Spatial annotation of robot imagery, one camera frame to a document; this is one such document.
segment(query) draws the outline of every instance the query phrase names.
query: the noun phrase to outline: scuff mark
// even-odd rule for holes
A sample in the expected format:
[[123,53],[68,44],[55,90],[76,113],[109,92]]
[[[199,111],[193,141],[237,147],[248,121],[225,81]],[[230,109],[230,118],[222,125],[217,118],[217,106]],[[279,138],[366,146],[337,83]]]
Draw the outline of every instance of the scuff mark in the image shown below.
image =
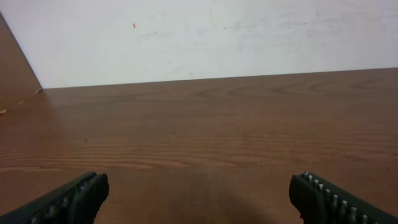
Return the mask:
[[279,25],[281,26],[301,26],[308,25],[307,22],[281,22]]
[[155,37],[166,38],[166,37],[171,37],[173,35],[174,34],[171,34],[171,33],[158,33],[157,31],[153,31],[153,32],[142,34],[142,35],[136,37],[136,40],[138,40],[138,41],[149,40],[149,39],[153,39]]
[[5,112],[7,112],[7,110],[0,110],[0,115],[4,114]]
[[256,26],[252,23],[248,23],[248,22],[243,22],[243,21],[238,21],[235,22],[235,25],[233,26],[226,26],[224,27],[224,30],[235,30],[235,31],[239,31],[239,30],[244,30],[244,29],[253,29]]
[[203,34],[206,34],[207,32],[208,32],[208,29],[203,28],[203,29],[198,30],[198,35],[203,37]]

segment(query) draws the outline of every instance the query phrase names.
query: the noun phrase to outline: wood grain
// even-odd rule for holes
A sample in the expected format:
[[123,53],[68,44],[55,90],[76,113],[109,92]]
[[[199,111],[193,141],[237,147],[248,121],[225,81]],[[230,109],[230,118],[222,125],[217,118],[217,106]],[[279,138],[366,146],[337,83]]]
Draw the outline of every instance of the wood grain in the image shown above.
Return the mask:
[[35,74],[0,13],[0,113],[40,89]]
[[302,223],[310,170],[398,215],[398,68],[44,90],[0,117],[0,213],[87,170],[96,223]]

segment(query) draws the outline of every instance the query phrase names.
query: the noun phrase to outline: wooden panel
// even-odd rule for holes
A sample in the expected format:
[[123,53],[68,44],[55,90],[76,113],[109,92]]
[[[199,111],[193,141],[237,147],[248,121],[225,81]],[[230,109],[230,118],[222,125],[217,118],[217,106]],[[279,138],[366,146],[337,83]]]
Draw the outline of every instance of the wooden panel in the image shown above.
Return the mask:
[[35,74],[0,13],[0,111],[8,110],[40,89]]
[[0,118],[0,213],[85,171],[96,223],[302,223],[313,171],[398,215],[398,69],[44,90]]

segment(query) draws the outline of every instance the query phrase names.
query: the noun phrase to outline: black plastic part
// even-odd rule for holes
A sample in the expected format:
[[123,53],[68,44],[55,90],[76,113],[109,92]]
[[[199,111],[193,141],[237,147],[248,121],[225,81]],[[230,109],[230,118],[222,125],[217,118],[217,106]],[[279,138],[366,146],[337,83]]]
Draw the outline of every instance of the black plastic part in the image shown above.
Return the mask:
[[93,223],[108,192],[109,185],[106,174],[97,175],[95,172],[89,172],[33,202],[1,216],[0,224]]
[[290,201],[301,213],[304,223],[349,223],[347,219],[338,217],[338,209],[331,209],[330,202],[325,195],[325,189],[328,189],[331,192],[330,196],[338,196],[338,207],[342,200],[347,201],[349,207],[355,207],[359,214],[367,216],[366,223],[398,224],[398,218],[383,212],[311,172],[307,175],[311,175],[313,180],[318,180],[320,184],[323,184],[323,190],[316,189],[303,175],[293,175],[289,187]]

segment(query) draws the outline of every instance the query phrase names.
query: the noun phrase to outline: wooden table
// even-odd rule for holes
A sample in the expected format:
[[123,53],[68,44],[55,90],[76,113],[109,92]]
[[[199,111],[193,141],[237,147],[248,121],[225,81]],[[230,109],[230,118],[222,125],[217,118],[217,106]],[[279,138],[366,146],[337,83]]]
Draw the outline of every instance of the wooden table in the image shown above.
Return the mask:
[[398,68],[44,90],[0,117],[0,213],[88,170],[96,223],[302,223],[310,170],[398,215]]

